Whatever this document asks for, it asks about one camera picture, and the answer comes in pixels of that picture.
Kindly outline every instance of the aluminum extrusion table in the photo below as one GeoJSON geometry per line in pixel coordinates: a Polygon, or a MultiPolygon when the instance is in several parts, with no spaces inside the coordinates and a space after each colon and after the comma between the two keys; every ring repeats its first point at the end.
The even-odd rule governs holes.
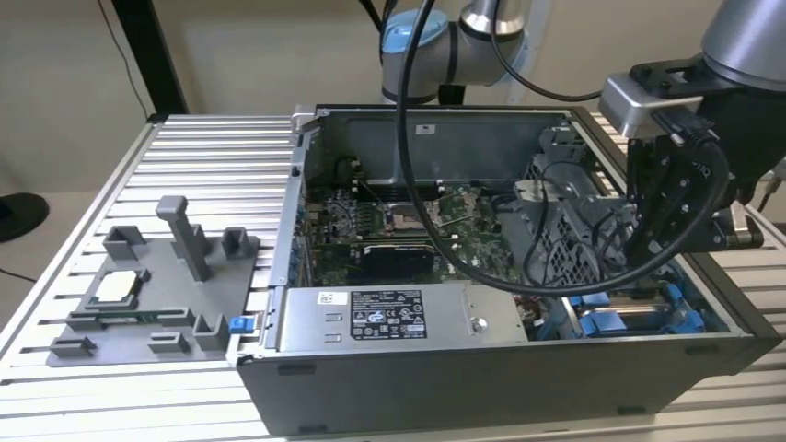
{"type": "MultiPolygon", "coordinates": [[[[244,226],[260,237],[246,310],[264,309],[289,135],[288,117],[173,116],[145,127],[0,334],[0,438],[190,441],[269,437],[226,362],[49,368],[45,349],[99,268],[99,240],[109,227],[133,224],[146,237],[165,235],[165,224],[154,216],[164,194],[189,198],[189,218],[208,235],[244,226]]],[[[624,147],[624,139],[612,138],[624,147]]],[[[786,335],[786,237],[757,213],[749,210],[749,214],[763,227],[764,247],[713,257],[786,335]]],[[[234,338],[233,345],[252,345],[252,341],[234,338]]],[[[739,375],[705,379],[655,416],[342,440],[567,438],[587,442],[786,440],[786,344],[739,375]]]]}

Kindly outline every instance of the white wall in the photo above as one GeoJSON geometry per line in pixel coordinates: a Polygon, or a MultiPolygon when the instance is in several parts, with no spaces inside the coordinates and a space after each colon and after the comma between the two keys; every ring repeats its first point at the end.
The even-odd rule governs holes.
{"type": "Polygon", "coordinates": [[[145,120],[97,5],[0,11],[0,192],[94,189],[145,120]]]}
{"type": "MultiPolygon", "coordinates": [[[[635,62],[689,55],[717,3],[553,0],[531,78],[580,92],[635,62]]],[[[462,4],[438,7],[454,17],[462,4]]],[[[94,189],[142,125],[94,0],[0,6],[0,192],[94,189]]],[[[354,0],[156,0],[156,7],[192,111],[285,114],[298,102],[376,102],[377,36],[354,0]]],[[[474,88],[468,102],[501,103],[506,90],[474,88]]]]}
{"type": "MultiPolygon", "coordinates": [[[[532,16],[541,9],[549,14],[529,80],[577,95],[597,90],[608,74],[627,72],[633,64],[692,56],[719,4],[720,0],[532,0],[532,16]]],[[[524,104],[557,103],[523,88],[513,95],[524,104]]]]}

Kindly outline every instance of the motherboard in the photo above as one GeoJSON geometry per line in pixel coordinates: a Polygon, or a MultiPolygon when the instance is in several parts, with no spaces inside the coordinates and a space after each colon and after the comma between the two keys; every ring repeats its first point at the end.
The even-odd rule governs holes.
{"type": "MultiPolygon", "coordinates": [[[[405,192],[354,181],[350,189],[314,192],[310,222],[313,285],[438,283],[468,279],[438,255],[405,192]]],[[[509,281],[520,269],[500,232],[492,198],[473,184],[437,185],[425,209],[465,263],[509,281]]]]}

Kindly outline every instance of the blue tab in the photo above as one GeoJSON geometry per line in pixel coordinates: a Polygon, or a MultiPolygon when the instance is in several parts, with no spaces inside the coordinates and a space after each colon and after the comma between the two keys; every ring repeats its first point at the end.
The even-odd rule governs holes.
{"type": "Polygon", "coordinates": [[[673,284],[665,286],[665,293],[672,302],[679,302],[683,299],[683,291],[673,284]]]}
{"type": "Polygon", "coordinates": [[[254,332],[254,319],[236,316],[229,320],[229,333],[249,334],[254,332]]]}
{"type": "Polygon", "coordinates": [[[608,300],[608,294],[605,292],[592,293],[591,295],[584,295],[583,297],[569,297],[569,305],[576,307],[585,307],[585,308],[597,308],[597,307],[608,307],[611,305],[611,301],[608,300]]]}
{"type": "Polygon", "coordinates": [[[577,320],[580,328],[587,336],[595,336],[607,332],[624,332],[623,319],[615,311],[593,311],[577,320]]]}
{"type": "Polygon", "coordinates": [[[593,321],[589,315],[581,317],[577,320],[577,324],[580,325],[580,329],[584,330],[587,336],[595,336],[597,334],[597,328],[593,326],[593,321]]]}
{"type": "Polygon", "coordinates": [[[685,313],[681,324],[672,328],[676,333],[700,333],[703,332],[703,319],[696,310],[685,313]]]}
{"type": "Polygon", "coordinates": [[[587,308],[608,307],[611,305],[608,294],[605,292],[584,295],[580,298],[584,302],[584,307],[587,308]]]}

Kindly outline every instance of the wire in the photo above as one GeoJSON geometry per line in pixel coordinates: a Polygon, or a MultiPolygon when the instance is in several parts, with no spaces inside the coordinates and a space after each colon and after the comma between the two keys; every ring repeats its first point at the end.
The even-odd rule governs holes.
{"type": "Polygon", "coordinates": [[[535,249],[537,248],[537,243],[543,240],[543,234],[545,233],[545,223],[548,218],[548,194],[545,192],[545,186],[540,186],[540,218],[537,219],[537,228],[535,229],[533,235],[531,236],[531,243],[529,248],[527,249],[527,254],[524,255],[524,261],[520,264],[521,270],[524,272],[524,278],[532,285],[537,285],[535,282],[535,278],[531,277],[531,256],[535,253],[535,249]]]}
{"type": "Polygon", "coordinates": [[[378,24],[378,63],[381,64],[381,46],[384,44],[384,32],[388,28],[388,20],[397,5],[397,0],[384,0],[381,7],[381,23],[378,24]]]}
{"type": "Polygon", "coordinates": [[[763,210],[763,208],[765,207],[765,204],[769,202],[769,196],[772,196],[772,193],[765,193],[763,195],[761,202],[759,203],[759,207],[756,207],[756,212],[760,212],[763,210]]]}
{"type": "Polygon", "coordinates": [[[703,224],[704,220],[709,217],[715,211],[716,202],[725,191],[725,185],[728,183],[728,163],[723,152],[715,142],[715,139],[707,139],[705,136],[699,136],[693,140],[693,147],[700,151],[700,154],[707,157],[709,162],[709,182],[707,183],[708,194],[704,201],[700,203],[695,217],[688,221],[685,228],[681,230],[673,241],[660,249],[660,251],[649,257],[649,259],[635,269],[623,272],[604,281],[589,283],[584,285],[568,285],[563,287],[531,287],[520,284],[511,283],[500,278],[496,278],[480,271],[477,271],[470,265],[466,265],[454,254],[450,249],[448,242],[441,239],[437,228],[434,227],[433,220],[430,219],[425,210],[424,202],[420,199],[417,193],[417,187],[414,185],[414,174],[412,171],[410,158],[408,155],[408,124],[406,124],[406,97],[408,97],[408,81],[410,77],[412,64],[414,61],[414,49],[420,36],[422,35],[422,29],[428,13],[433,7],[434,0],[424,0],[417,10],[417,16],[414,18],[410,37],[406,43],[406,49],[404,51],[404,62],[401,64],[401,70],[398,73],[397,82],[397,97],[398,100],[394,102],[394,141],[398,154],[398,165],[401,169],[401,175],[404,183],[406,184],[408,197],[412,202],[417,217],[424,226],[424,230],[428,234],[433,246],[437,249],[441,257],[453,265],[454,269],[462,273],[469,279],[480,284],[488,285],[497,290],[509,292],[516,295],[535,296],[535,297],[571,297],[579,295],[589,295],[591,293],[605,292],[612,288],[619,287],[627,283],[636,281],[643,276],[653,272],[673,255],[679,252],[687,238],[695,232],[696,228],[703,224]]]}
{"type": "Polygon", "coordinates": [[[608,238],[605,238],[605,242],[603,244],[603,247],[600,248],[600,251],[597,252],[597,254],[600,255],[600,261],[601,262],[604,262],[605,252],[608,251],[608,247],[611,246],[611,242],[613,242],[613,238],[619,237],[620,247],[623,246],[623,234],[624,234],[624,230],[628,227],[632,227],[632,224],[629,224],[629,223],[620,224],[619,226],[616,226],[613,228],[613,231],[608,235],[608,238]]]}
{"type": "Polygon", "coordinates": [[[377,32],[381,32],[381,20],[378,19],[377,10],[373,8],[373,3],[370,0],[358,0],[362,9],[365,9],[365,14],[368,14],[368,18],[370,18],[370,22],[373,23],[373,27],[377,29],[377,32]]]}
{"type": "Polygon", "coordinates": [[[37,279],[33,279],[29,276],[23,276],[22,274],[18,274],[18,273],[14,273],[14,272],[9,272],[5,269],[0,269],[0,273],[1,274],[6,274],[7,276],[13,276],[14,278],[23,279],[23,281],[29,281],[33,284],[38,281],[37,279]]]}
{"type": "Polygon", "coordinates": [[[600,227],[605,224],[605,222],[611,219],[612,216],[613,216],[613,211],[609,211],[607,214],[603,215],[600,220],[592,226],[592,245],[593,246],[597,244],[597,239],[601,236],[600,227]]]}
{"type": "Polygon", "coordinates": [[[120,52],[120,57],[122,57],[122,64],[125,65],[125,76],[128,77],[128,81],[130,83],[130,90],[133,90],[133,96],[136,96],[136,101],[138,102],[138,105],[142,108],[142,113],[145,114],[144,116],[145,116],[145,120],[146,120],[146,116],[149,115],[149,112],[146,111],[145,103],[142,102],[142,98],[138,95],[138,90],[136,90],[136,85],[133,84],[133,76],[130,75],[130,66],[128,63],[128,58],[125,57],[125,53],[122,52],[122,49],[120,48],[120,43],[117,42],[114,30],[111,29],[111,24],[109,23],[109,18],[106,17],[106,11],[102,8],[102,3],[99,2],[99,0],[95,0],[95,3],[98,4],[99,15],[102,16],[102,22],[106,24],[106,29],[109,30],[109,35],[111,36],[111,42],[114,43],[114,47],[117,48],[117,52],[120,52]]]}
{"type": "Polygon", "coordinates": [[[517,83],[520,83],[528,90],[533,91],[535,93],[537,93],[539,95],[541,95],[547,99],[555,99],[557,101],[565,101],[568,103],[577,103],[580,101],[587,101],[589,99],[596,99],[597,97],[600,97],[599,90],[589,93],[589,94],[584,94],[584,95],[557,94],[556,92],[551,92],[549,90],[543,89],[541,87],[535,85],[532,83],[532,81],[529,81],[527,78],[520,76],[520,74],[516,72],[513,67],[506,63],[506,60],[504,59],[504,55],[501,55],[500,42],[498,42],[497,35],[496,35],[496,22],[497,22],[498,14],[500,14],[500,0],[494,0],[493,11],[490,12],[492,25],[489,26],[490,47],[493,48],[493,53],[496,54],[496,58],[500,61],[501,67],[506,71],[506,74],[513,78],[513,80],[517,83]]]}

